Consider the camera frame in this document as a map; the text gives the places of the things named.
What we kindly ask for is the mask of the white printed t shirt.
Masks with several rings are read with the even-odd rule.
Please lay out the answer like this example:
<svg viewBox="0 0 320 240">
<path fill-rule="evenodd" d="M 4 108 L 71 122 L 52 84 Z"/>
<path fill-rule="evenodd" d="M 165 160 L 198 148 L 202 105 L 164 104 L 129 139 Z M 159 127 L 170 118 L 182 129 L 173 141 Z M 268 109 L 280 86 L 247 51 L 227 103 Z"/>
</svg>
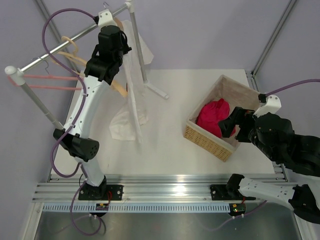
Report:
<svg viewBox="0 0 320 240">
<path fill-rule="evenodd" d="M 111 120 L 109 130 L 114 140 L 138 141 L 139 144 L 142 144 L 141 126 L 148 122 L 145 86 L 132 23 L 129 20 L 124 20 L 121 24 L 127 36 L 127 43 L 132 50 L 124 56 L 123 69 L 114 80 L 117 82 L 126 81 L 128 95 L 123 107 Z"/>
</svg>

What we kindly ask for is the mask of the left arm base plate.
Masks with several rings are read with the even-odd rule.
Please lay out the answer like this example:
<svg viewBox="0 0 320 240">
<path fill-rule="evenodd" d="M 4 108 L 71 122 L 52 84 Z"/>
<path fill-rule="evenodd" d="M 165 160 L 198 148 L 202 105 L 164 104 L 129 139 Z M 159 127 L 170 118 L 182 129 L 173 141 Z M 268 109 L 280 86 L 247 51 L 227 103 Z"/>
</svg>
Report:
<svg viewBox="0 0 320 240">
<path fill-rule="evenodd" d="M 120 184 L 102 184 L 92 186 L 85 184 L 78 195 L 80 201 L 121 201 L 124 186 Z"/>
</svg>

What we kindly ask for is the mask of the wooden hanger with metal hook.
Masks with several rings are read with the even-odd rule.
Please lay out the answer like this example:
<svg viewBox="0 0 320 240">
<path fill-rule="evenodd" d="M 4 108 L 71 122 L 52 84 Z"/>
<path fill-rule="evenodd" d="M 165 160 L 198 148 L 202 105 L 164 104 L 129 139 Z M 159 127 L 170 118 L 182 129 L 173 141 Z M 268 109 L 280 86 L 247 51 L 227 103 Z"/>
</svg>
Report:
<svg viewBox="0 0 320 240">
<path fill-rule="evenodd" d="M 110 5 L 104 1 L 103 2 L 103 6 L 105 9 L 109 9 L 110 10 Z M 116 25 L 123 31 L 124 30 L 124 27 L 123 27 L 123 24 L 122 22 L 115 17 L 115 15 L 119 14 L 120 11 L 124 11 L 126 10 L 126 5 L 123 4 L 121 5 L 120 7 L 118 7 L 116 10 L 112 10 L 113 12 L 113 20 L 115 21 Z M 125 89 L 120 83 L 118 83 L 115 79 L 112 81 L 111 83 L 111 88 L 113 90 L 116 90 L 118 91 L 124 98 L 126 98 L 128 96 L 128 90 Z"/>
</svg>

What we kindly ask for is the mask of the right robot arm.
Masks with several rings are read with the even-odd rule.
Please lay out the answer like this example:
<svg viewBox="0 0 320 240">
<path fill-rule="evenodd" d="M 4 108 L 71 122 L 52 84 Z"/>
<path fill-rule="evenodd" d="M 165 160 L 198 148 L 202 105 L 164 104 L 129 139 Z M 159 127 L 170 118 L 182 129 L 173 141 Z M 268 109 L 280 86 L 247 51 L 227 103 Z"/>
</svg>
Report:
<svg viewBox="0 0 320 240">
<path fill-rule="evenodd" d="M 238 126 L 239 132 L 235 137 L 238 142 L 253 144 L 269 160 L 305 176 L 306 181 L 305 184 L 288 187 L 258 182 L 234 173 L 226 184 L 230 198 L 263 199 L 287 207 L 305 221 L 319 224 L 319 137 L 295 134 L 291 121 L 277 114 L 268 112 L 257 116 L 254 111 L 242 107 L 236 107 L 218 126 L 224 138 L 229 138 Z"/>
</svg>

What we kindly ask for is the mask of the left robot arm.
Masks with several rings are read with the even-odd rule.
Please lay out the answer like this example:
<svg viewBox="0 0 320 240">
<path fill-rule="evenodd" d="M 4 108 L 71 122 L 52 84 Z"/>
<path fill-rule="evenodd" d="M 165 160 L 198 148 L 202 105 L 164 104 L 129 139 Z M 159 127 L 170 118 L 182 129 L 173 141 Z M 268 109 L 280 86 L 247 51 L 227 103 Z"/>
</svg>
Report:
<svg viewBox="0 0 320 240">
<path fill-rule="evenodd" d="M 107 180 L 97 160 L 100 144 L 91 139 L 90 130 L 100 98 L 112 84 L 123 64 L 123 56 L 131 51 L 125 33 L 115 25 L 101 28 L 98 44 L 84 70 L 82 90 L 75 108 L 63 129 L 53 136 L 77 162 L 82 170 L 84 185 L 80 200 L 102 200 L 107 197 Z"/>
</svg>

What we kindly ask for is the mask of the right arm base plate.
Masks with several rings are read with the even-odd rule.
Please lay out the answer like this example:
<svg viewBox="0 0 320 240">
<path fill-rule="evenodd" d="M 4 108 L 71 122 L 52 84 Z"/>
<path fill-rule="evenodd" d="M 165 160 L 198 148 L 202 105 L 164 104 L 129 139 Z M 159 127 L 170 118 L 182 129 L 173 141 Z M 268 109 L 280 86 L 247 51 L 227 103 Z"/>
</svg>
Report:
<svg viewBox="0 0 320 240">
<path fill-rule="evenodd" d="M 212 184 L 209 187 L 212 201 L 242 201 L 256 200 L 255 197 L 243 196 L 240 193 L 229 193 L 226 184 Z"/>
</svg>

